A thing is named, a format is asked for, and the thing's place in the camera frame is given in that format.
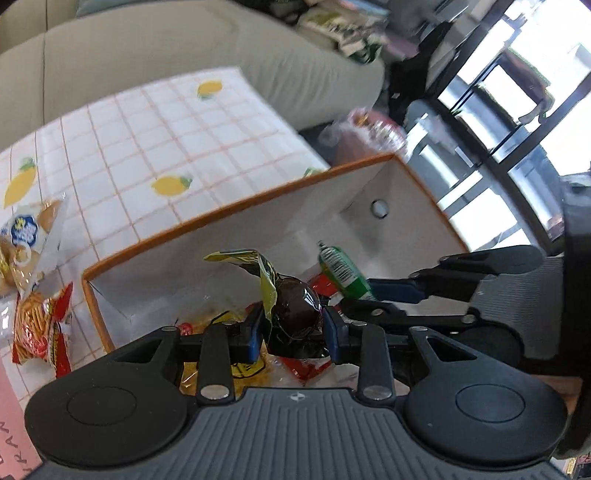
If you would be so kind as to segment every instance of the window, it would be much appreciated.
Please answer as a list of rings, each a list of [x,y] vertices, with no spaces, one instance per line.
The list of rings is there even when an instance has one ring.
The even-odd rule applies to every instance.
[[[560,176],[591,170],[591,11],[580,0],[515,0],[486,24],[409,123],[422,125],[409,165],[470,250],[558,253]],[[449,137],[445,148],[432,130]]]

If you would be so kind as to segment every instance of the green bottle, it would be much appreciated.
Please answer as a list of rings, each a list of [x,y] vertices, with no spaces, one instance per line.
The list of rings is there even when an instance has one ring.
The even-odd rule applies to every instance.
[[[318,262],[322,272],[349,299],[375,300],[366,278],[339,247],[319,242]]]

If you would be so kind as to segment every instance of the chips bag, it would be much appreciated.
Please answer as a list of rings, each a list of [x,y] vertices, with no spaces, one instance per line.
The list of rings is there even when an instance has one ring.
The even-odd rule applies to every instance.
[[[72,371],[67,351],[72,288],[70,282],[50,298],[37,291],[26,299],[19,297],[14,319],[13,363],[22,365],[31,358],[41,358],[56,370],[58,378]]]
[[[0,293],[2,282],[12,282],[26,299],[55,270],[66,210],[66,195],[62,194],[55,200],[19,207],[0,229],[4,260],[0,262]]]

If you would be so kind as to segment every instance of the lemon print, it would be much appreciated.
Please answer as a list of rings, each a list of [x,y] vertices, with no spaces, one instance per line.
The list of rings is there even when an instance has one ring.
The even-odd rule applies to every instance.
[[[174,197],[186,192],[192,181],[193,179],[190,176],[162,177],[152,184],[152,188],[160,195]]]
[[[10,207],[22,199],[29,189],[33,186],[37,167],[31,157],[24,158],[22,166],[19,168],[19,174],[12,179],[4,194],[4,208]]]
[[[203,99],[208,99],[220,90],[222,90],[222,82],[220,80],[210,80],[199,85],[199,88],[197,88],[197,95]]]

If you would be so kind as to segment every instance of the snack bag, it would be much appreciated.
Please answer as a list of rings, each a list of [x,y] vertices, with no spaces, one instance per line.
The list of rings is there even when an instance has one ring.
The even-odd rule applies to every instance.
[[[22,365],[30,358],[41,358],[56,370],[57,378],[72,371],[67,351],[72,288],[70,282],[50,298],[37,291],[23,300],[19,297],[14,319],[13,363]]]
[[[213,320],[210,317],[194,319],[179,325],[181,334],[203,333],[208,325],[225,322],[227,320],[242,321],[242,317],[230,311],[217,315]],[[180,383],[180,391],[185,395],[195,395],[197,388],[198,365],[185,363],[183,376]],[[261,354],[254,364],[233,364],[232,377],[237,397],[242,395],[246,387],[300,387],[298,381],[291,372],[281,363],[279,357],[270,355],[265,345],[261,347]]]
[[[0,263],[2,281],[12,281],[23,300],[56,268],[66,210],[66,195],[62,194],[55,200],[19,207],[0,229],[0,250],[5,260]],[[7,264],[10,280],[4,273]]]

